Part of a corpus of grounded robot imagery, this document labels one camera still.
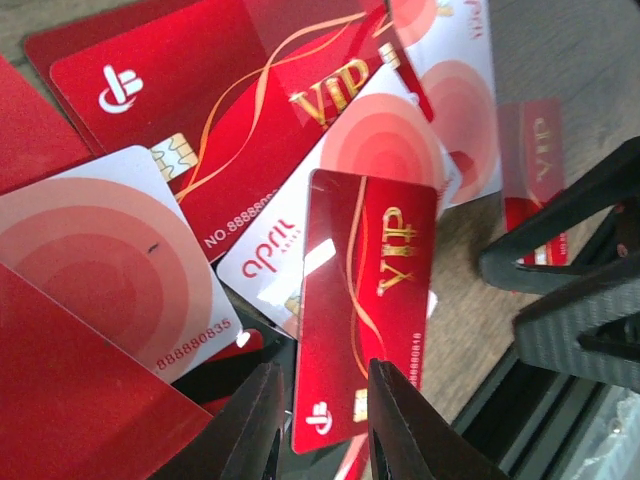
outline concentric circle pattern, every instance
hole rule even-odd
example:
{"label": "concentric circle pattern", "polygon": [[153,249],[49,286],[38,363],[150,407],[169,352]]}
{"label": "concentric circle pattern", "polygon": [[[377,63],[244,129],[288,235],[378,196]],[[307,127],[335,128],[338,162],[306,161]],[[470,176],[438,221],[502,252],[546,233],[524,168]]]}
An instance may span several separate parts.
{"label": "concentric circle pattern", "polygon": [[462,172],[462,186],[452,201],[469,201],[484,189],[497,166],[493,96],[478,72],[456,60],[438,63],[421,81],[434,111],[431,125]]}
{"label": "concentric circle pattern", "polygon": [[150,369],[188,342],[185,325],[207,328],[211,273],[169,208],[105,180],[55,178],[37,189],[2,199],[0,261]]}
{"label": "concentric circle pattern", "polygon": [[429,122],[410,102],[377,93],[354,100],[329,129],[321,167],[442,187],[442,152]]}
{"label": "concentric circle pattern", "polygon": [[403,47],[424,37],[436,19],[436,0],[391,0],[391,17]]}

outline orange swirl line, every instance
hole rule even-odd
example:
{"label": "orange swirl line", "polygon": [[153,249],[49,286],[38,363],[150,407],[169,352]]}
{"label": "orange swirl line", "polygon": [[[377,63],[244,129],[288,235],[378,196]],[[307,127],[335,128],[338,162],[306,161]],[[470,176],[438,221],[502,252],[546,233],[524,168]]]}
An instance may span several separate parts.
{"label": "orange swirl line", "polygon": [[[244,77],[242,77],[239,80],[237,80],[236,82],[234,82],[229,88],[227,88],[227,90],[224,91],[224,93],[220,96],[220,98],[216,101],[215,105],[211,109],[211,112],[209,113],[209,116],[207,117],[207,120],[206,120],[206,122],[204,124],[204,128],[202,130],[202,135],[200,136],[200,151],[198,152],[198,159],[200,159],[200,161],[198,162],[196,167],[193,169],[193,172],[191,174],[191,177],[189,178],[189,182],[187,183],[187,186],[175,195],[175,197],[178,200],[178,203],[182,202],[182,200],[184,200],[184,198],[189,193],[191,193],[193,190],[195,190],[195,189],[199,188],[200,186],[204,185],[209,180],[211,180],[213,177],[218,175],[221,171],[223,171],[225,168],[227,168],[231,164],[231,162],[233,162],[238,157],[238,155],[240,155],[240,153],[242,152],[244,147],[247,145],[247,143],[249,143],[249,140],[251,139],[251,136],[253,135],[253,132],[254,132],[257,124],[258,124],[258,120],[260,118],[260,114],[262,113],[262,106],[264,104],[264,98],[266,96],[266,90],[267,90],[267,80],[268,80],[268,77],[269,77],[269,70],[272,67],[276,67],[276,66],[279,66],[279,65],[284,65],[284,64],[289,63],[289,62],[300,60],[301,58],[305,58],[305,57],[308,57],[310,55],[314,55],[315,53],[318,53],[319,51],[325,49],[326,47],[331,45],[335,40],[337,40],[345,32],[345,30],[349,27],[351,22],[362,18],[364,15],[365,15],[365,12],[360,12],[360,13],[356,13],[354,15],[349,15],[349,16],[346,16],[346,17],[341,17],[341,18],[337,18],[337,19],[334,19],[334,20],[328,20],[326,22],[321,22],[321,23],[318,23],[316,25],[311,25],[309,27],[305,27],[305,28],[303,28],[301,30],[298,30],[297,32],[291,34],[287,39],[285,39],[284,42],[282,42],[273,51],[273,53],[269,57],[269,60],[267,60],[267,63],[266,63],[266,65],[264,67],[259,68],[257,70],[254,70],[253,72],[250,72],[250,73],[246,74]],[[335,26],[339,26],[339,25],[344,25],[344,26],[342,27],[342,29],[339,32],[337,32],[332,38],[327,40],[322,45],[314,48],[313,50],[310,50],[309,52],[305,52],[305,53],[297,55],[295,57],[291,57],[291,58],[280,60],[278,62],[274,62],[275,57],[282,51],[282,49],[284,47],[286,47],[292,41],[296,40],[297,38],[300,38],[300,37],[302,37],[302,36],[304,36],[304,35],[306,35],[308,33],[312,33],[312,32],[318,31],[318,30],[323,30],[325,28],[331,28],[331,27],[335,27]],[[248,134],[247,138],[245,139],[244,143],[240,147],[240,150],[238,150],[238,152],[233,157],[231,157],[231,159],[229,159],[224,165],[222,165],[220,168],[218,168],[215,172],[207,175],[203,179],[201,179],[201,180],[196,182],[195,179],[196,179],[196,177],[197,177],[197,175],[198,175],[198,173],[200,171],[200,167],[202,166],[202,159],[204,158],[204,154],[205,154],[205,151],[206,151],[206,148],[207,148],[207,143],[208,143],[207,140],[208,140],[208,137],[209,137],[209,132],[211,130],[211,125],[213,123],[213,119],[215,118],[215,115],[216,115],[218,109],[220,108],[220,104],[222,103],[224,98],[229,94],[229,92],[231,92],[231,90],[233,90],[238,84],[242,83],[243,81],[247,80],[248,78],[252,77],[253,75],[256,75],[257,73],[260,73],[260,77],[258,78],[258,84],[256,86],[256,98],[255,98],[255,107],[254,107],[254,113],[253,113],[253,122],[251,124],[251,129],[249,130],[249,134]]]}
{"label": "orange swirl line", "polygon": [[[362,216],[362,237],[363,237],[363,246],[362,251],[367,251],[367,242],[368,242],[368,229],[369,225],[367,223],[367,209],[363,208],[363,216]],[[356,283],[356,295],[360,294],[360,283],[362,281],[362,275],[364,273],[364,262],[360,262],[360,269],[358,270],[358,280]],[[353,309],[351,311],[351,351],[353,352],[353,358],[356,360],[358,364],[358,368],[360,372],[364,376],[365,379],[369,378],[369,371],[367,367],[365,367],[364,362],[360,359],[358,355],[358,347],[356,346],[356,311]]]}
{"label": "orange swirl line", "polygon": [[374,335],[376,336],[376,338],[378,339],[378,342],[380,343],[380,346],[382,347],[382,354],[383,354],[383,360],[387,358],[387,350],[386,347],[384,345],[384,340],[382,339],[382,335],[380,334],[380,331],[378,330],[378,327],[376,326],[375,322],[371,319],[371,317],[369,316],[369,314],[367,313],[367,311],[362,307],[362,305],[360,305],[360,302],[358,301],[358,297],[356,295],[355,292],[355,288],[353,286],[352,283],[352,275],[353,275],[353,251],[355,248],[355,241],[356,241],[356,236],[358,233],[358,223],[360,222],[360,215],[362,212],[362,205],[364,203],[364,193],[365,193],[365,187],[367,184],[367,178],[366,177],[362,177],[362,180],[360,180],[360,188],[358,190],[358,199],[356,201],[356,208],[355,208],[355,212],[353,214],[353,221],[351,223],[351,232],[349,233],[349,242],[347,245],[347,264],[346,264],[346,271],[347,271],[347,286],[349,288],[349,296],[351,297],[351,303],[353,303],[353,307],[355,308],[355,311],[358,313],[358,316],[360,317],[360,319],[364,322],[364,324],[369,327],[371,329],[371,331],[374,333]]}

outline red card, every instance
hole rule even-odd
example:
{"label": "red card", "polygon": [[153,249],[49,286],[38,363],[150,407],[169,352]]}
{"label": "red card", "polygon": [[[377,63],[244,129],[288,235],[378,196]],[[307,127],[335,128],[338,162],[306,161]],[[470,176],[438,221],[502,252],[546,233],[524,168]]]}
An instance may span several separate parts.
{"label": "red card", "polygon": [[0,194],[82,163],[89,150],[73,128],[0,57]]}
{"label": "red card", "polygon": [[0,265],[3,478],[143,479],[211,416]]}
{"label": "red card", "polygon": [[[503,105],[498,109],[507,231],[544,208],[565,187],[562,113],[558,99]],[[522,259],[525,265],[566,265],[562,233]]]}
{"label": "red card", "polygon": [[367,371],[392,361],[417,388],[437,193],[317,170],[311,180],[292,448],[367,431]]}
{"label": "red card", "polygon": [[106,151],[132,143],[153,151],[183,135],[197,165],[180,175],[171,168],[170,185],[210,260],[250,224],[381,55],[412,76],[405,81],[428,110],[382,4],[371,14],[357,0],[290,7],[202,0],[51,70]]}
{"label": "red card", "polygon": [[24,49],[31,64],[84,138],[93,153],[106,153],[78,115],[69,106],[50,77],[52,65],[91,45],[160,18],[196,0],[146,0],[84,18],[27,38]]}

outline table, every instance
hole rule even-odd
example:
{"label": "table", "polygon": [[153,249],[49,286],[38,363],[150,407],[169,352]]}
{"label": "table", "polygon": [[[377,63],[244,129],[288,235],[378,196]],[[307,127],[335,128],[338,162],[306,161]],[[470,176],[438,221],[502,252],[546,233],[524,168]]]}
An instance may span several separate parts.
{"label": "table", "polygon": [[[23,37],[130,0],[0,0],[0,52],[40,91]],[[499,103],[551,96],[564,109],[567,181],[640,133],[640,9],[632,0],[490,0]],[[438,227],[423,393],[451,421],[512,341],[534,297],[485,285],[481,248],[503,231],[499,195],[445,213]],[[577,251],[597,222],[569,232]]]}

